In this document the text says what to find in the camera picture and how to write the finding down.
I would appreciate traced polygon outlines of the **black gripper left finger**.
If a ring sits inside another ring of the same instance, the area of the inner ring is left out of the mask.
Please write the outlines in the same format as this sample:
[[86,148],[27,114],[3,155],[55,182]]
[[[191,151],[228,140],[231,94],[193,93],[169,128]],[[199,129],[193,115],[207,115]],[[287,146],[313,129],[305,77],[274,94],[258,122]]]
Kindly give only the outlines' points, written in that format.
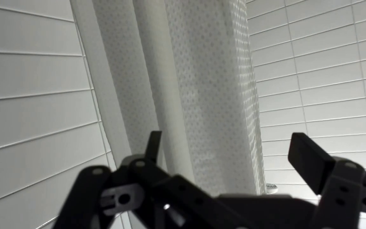
[[142,154],[116,170],[104,165],[78,171],[53,229],[110,229],[133,213],[146,229],[251,229],[251,224],[181,175],[157,164],[161,133],[149,133]]

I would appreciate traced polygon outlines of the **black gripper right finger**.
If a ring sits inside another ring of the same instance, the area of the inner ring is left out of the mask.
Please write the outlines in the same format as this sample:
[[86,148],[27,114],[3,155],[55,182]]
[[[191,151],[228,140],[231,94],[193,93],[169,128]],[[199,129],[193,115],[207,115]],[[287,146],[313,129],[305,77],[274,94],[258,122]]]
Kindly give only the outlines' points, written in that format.
[[366,169],[346,157],[331,156],[303,132],[293,132],[288,162],[320,197],[308,229],[358,229],[366,212]]

